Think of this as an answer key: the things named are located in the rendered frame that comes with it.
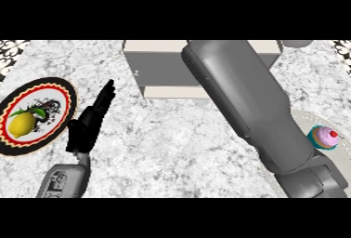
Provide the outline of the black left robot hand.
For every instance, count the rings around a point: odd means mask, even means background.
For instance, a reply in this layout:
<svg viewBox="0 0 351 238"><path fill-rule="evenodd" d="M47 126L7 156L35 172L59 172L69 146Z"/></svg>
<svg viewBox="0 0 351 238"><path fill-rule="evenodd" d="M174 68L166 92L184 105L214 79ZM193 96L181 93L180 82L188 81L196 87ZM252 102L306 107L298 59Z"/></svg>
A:
<svg viewBox="0 0 351 238"><path fill-rule="evenodd" d="M109 105L115 97L113 80L100 90L97 99L91 106L87 106L79 117L68 122L68 152L90 153L100 133L103 119Z"/></svg>

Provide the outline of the grey and cream tiered shelf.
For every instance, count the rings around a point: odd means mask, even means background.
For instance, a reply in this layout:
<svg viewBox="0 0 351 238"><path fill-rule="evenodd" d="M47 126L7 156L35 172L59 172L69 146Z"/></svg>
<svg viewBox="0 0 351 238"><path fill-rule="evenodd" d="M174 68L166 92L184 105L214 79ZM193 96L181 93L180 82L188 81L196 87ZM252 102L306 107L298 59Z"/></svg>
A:
<svg viewBox="0 0 351 238"><path fill-rule="evenodd" d="M211 99L256 111L287 96L245 40L127 40L124 53L143 96Z"/></svg>

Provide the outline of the round black patterned plate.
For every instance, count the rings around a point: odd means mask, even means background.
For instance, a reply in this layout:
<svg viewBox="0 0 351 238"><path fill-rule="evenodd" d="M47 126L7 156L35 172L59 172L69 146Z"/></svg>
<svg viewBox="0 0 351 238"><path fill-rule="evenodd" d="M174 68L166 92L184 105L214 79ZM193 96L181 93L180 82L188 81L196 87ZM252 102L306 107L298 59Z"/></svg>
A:
<svg viewBox="0 0 351 238"><path fill-rule="evenodd" d="M17 156L47 146L65 131L75 108L75 88L65 79L45 77L17 87L0 102L0 154ZM32 114L35 124L31 132L14 138L9 126L22 112Z"/></svg>

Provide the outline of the yellow lemon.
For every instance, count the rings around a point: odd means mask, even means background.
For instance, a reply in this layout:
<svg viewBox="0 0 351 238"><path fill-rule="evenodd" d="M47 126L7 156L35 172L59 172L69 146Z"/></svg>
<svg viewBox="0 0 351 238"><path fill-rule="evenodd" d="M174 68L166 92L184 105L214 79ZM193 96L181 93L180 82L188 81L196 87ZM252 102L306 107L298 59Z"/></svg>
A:
<svg viewBox="0 0 351 238"><path fill-rule="evenodd" d="M25 136L35 124L35 118L29 112L22 112L16 115L10 122L9 132L11 133L14 138Z"/></svg>

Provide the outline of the black and white patterned tile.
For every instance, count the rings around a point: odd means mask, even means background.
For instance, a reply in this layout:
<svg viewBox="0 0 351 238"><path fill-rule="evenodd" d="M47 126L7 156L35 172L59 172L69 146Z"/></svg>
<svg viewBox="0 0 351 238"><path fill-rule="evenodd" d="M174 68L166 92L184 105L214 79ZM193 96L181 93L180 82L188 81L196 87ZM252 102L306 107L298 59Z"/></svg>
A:
<svg viewBox="0 0 351 238"><path fill-rule="evenodd" d="M332 43L346 73L351 75L351 40L333 40Z"/></svg>
<svg viewBox="0 0 351 238"><path fill-rule="evenodd" d="M4 80L28 44L29 40L0 40L0 82Z"/></svg>

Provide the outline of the grey rounded object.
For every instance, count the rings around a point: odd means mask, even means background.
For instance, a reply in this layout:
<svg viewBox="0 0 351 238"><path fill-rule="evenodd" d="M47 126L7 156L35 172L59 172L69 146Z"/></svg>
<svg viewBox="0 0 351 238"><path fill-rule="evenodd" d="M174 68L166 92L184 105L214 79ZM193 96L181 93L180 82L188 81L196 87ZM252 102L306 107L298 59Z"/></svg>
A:
<svg viewBox="0 0 351 238"><path fill-rule="evenodd" d="M306 47L311 43L311 40L283 40L283 45L293 48Z"/></svg>

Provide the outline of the pink frosted cupcake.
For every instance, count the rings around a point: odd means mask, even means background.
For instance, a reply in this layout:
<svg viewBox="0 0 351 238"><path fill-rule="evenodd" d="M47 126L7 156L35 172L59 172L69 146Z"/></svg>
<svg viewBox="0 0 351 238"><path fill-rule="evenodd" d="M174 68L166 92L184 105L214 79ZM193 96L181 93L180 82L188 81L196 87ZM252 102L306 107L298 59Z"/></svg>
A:
<svg viewBox="0 0 351 238"><path fill-rule="evenodd" d="M327 126L314 126L306 134L306 138L317 149L334 150L337 147L339 134Z"/></svg>

